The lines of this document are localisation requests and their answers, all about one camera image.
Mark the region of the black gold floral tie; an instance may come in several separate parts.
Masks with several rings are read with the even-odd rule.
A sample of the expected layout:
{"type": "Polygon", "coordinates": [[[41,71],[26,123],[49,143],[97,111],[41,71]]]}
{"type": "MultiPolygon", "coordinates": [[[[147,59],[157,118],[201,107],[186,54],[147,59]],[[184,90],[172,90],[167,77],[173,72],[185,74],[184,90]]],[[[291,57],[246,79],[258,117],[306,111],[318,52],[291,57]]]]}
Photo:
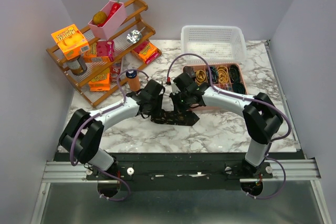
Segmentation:
{"type": "Polygon", "coordinates": [[[160,125],[193,126],[199,119],[200,118],[192,111],[176,112],[166,111],[164,109],[151,116],[151,122],[160,125]]]}

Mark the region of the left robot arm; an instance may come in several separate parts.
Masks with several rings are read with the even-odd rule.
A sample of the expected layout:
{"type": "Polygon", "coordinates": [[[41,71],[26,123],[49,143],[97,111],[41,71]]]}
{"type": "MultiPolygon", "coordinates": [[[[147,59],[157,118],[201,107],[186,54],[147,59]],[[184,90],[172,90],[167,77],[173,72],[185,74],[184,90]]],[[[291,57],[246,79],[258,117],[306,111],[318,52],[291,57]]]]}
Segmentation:
{"type": "Polygon", "coordinates": [[[125,119],[159,112],[164,91],[162,84],[150,80],[140,91],[130,92],[101,110],[78,109],[63,130],[59,145],[69,152],[74,164],[90,164],[104,179],[112,179],[117,171],[116,160],[100,148],[103,133],[125,119]]]}

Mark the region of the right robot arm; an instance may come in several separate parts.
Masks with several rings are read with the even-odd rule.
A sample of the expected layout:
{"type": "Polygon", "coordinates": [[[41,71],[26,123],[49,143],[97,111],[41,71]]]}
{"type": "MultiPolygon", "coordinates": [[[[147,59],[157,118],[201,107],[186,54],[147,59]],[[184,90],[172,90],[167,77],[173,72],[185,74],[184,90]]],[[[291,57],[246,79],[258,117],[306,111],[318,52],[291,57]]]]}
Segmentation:
{"type": "Polygon", "coordinates": [[[257,96],[233,93],[209,83],[198,85],[187,73],[180,74],[171,85],[171,99],[177,110],[186,111],[193,105],[210,106],[244,118],[251,141],[241,171],[249,178],[259,174],[271,139],[283,123],[281,112],[269,96],[264,93],[257,96]]]}

